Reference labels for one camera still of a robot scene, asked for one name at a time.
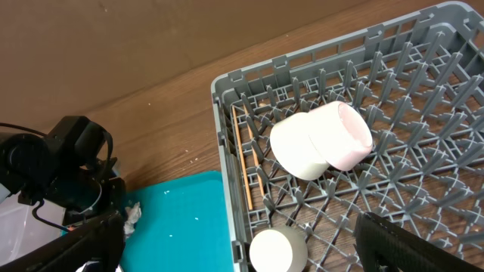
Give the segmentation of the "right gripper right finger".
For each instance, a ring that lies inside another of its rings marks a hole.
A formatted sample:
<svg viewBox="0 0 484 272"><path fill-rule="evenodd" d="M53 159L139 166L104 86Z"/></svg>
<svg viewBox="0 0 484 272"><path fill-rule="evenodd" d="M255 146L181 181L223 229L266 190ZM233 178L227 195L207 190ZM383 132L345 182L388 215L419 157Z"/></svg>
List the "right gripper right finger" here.
<svg viewBox="0 0 484 272"><path fill-rule="evenodd" d="M364 272L483 272L373 212L356 220L355 250Z"/></svg>

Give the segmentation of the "white bowl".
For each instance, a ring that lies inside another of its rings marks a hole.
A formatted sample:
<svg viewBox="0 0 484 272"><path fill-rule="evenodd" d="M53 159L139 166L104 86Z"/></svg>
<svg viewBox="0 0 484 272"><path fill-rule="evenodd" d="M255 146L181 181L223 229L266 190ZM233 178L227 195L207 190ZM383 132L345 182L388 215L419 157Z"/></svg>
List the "white bowl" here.
<svg viewBox="0 0 484 272"><path fill-rule="evenodd" d="M373 138L362 116L350 105L333 101L309 112L309 138L331 166L348 171L372 150Z"/></svg>
<svg viewBox="0 0 484 272"><path fill-rule="evenodd" d="M295 113L277 122L270 132L271 151L286 172L296 178L318 179L330 167L309 137L308 113Z"/></svg>

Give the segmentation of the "white tissue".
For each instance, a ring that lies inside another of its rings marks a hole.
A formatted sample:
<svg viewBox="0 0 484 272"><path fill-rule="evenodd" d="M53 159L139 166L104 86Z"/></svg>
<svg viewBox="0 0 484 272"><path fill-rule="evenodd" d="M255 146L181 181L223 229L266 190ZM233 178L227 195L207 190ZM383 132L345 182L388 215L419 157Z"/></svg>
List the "white tissue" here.
<svg viewBox="0 0 484 272"><path fill-rule="evenodd" d="M133 206L126 206L125 212L127 219L125 221L123 230L125 232L126 238L129 238L135 232L135 225L141 218L141 203L137 202Z"/></svg>

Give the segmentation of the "wooden chopstick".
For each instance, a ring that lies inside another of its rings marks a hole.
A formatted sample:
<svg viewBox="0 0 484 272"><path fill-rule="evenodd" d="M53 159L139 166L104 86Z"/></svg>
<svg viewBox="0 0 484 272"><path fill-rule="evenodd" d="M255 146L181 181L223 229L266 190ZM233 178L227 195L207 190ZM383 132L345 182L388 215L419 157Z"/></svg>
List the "wooden chopstick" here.
<svg viewBox="0 0 484 272"><path fill-rule="evenodd" d="M249 116L248 110L247 110L247 108L246 108L245 105L244 105L244 113L245 113L245 116L246 116L247 126L249 127L248 118L250 116ZM257 172L257 169L259 168L259 160L258 160L258 156L257 156L256 150L254 149L254 147L252 145L252 140L254 140L254 136L253 136L253 132L252 132L252 130L251 130L250 127L248 128L248 133L249 133L250 140L251 140L251 148L252 148L252 153L253 153L253 161L254 161L254 165L256 167L256 173L257 173L257 178L258 178L258 183L259 183L259 190L260 190L260 194L261 194L261 196L263 198L264 195L265 195L265 191L264 191L264 186L263 186L262 179L261 179L259 173Z"/></svg>
<svg viewBox="0 0 484 272"><path fill-rule="evenodd" d="M231 112L232 112L232 116L233 116L233 123L234 123L234 130L235 130L235 134L236 134L237 149L238 149L238 152L239 152L240 165L241 165L241 170L242 170L242 173L243 173L243 180L244 180L244 187L245 187L247 205L248 205L249 211L252 211L253 210L253 201L252 201L252 197L251 197L250 184L249 184L248 177L247 177L247 168L246 168L246 163L245 163L245 158L244 158L243 145L241 143L240 129L239 129L236 109L235 109L234 105L231 106Z"/></svg>

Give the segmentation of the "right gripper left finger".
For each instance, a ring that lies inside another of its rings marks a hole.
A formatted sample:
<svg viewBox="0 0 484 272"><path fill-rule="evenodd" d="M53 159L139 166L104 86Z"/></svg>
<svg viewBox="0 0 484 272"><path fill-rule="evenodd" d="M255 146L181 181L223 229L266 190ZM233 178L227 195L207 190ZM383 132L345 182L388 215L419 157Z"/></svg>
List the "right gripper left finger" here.
<svg viewBox="0 0 484 272"><path fill-rule="evenodd" d="M126 239L117 211L98 216L73 231L1 266L5 272L76 271L90 261L96 271L115 271Z"/></svg>

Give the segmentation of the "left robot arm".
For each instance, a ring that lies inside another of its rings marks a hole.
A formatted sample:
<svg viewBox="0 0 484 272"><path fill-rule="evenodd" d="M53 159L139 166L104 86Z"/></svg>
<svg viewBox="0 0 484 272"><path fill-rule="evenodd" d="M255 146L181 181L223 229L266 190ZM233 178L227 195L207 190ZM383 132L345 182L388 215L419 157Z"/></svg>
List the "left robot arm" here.
<svg viewBox="0 0 484 272"><path fill-rule="evenodd" d="M67 231L124 212L126 183L114 168L113 138L86 116L65 116L49 133L6 123L1 134L1 198L17 196L34 218L46 202L65 209Z"/></svg>

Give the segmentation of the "white cup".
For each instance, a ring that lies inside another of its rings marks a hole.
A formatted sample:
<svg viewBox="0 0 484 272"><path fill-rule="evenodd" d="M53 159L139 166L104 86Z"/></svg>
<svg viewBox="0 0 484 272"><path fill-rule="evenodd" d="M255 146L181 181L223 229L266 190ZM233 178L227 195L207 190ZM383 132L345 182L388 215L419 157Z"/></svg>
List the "white cup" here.
<svg viewBox="0 0 484 272"><path fill-rule="evenodd" d="M250 263L256 272L302 272L308 249L301 233L288 226L273 227L254 236Z"/></svg>

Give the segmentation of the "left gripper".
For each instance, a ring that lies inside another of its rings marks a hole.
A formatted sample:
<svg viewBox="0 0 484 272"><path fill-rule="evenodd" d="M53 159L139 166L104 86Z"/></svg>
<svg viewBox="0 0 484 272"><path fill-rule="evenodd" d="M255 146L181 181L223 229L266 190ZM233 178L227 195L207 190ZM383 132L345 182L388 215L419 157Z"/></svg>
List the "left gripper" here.
<svg viewBox="0 0 484 272"><path fill-rule="evenodd" d="M90 220L113 210L122 211L126 183L113 171L99 174L96 169L50 165L45 168L45 199L65 208L67 219L45 224L66 230L70 224Z"/></svg>

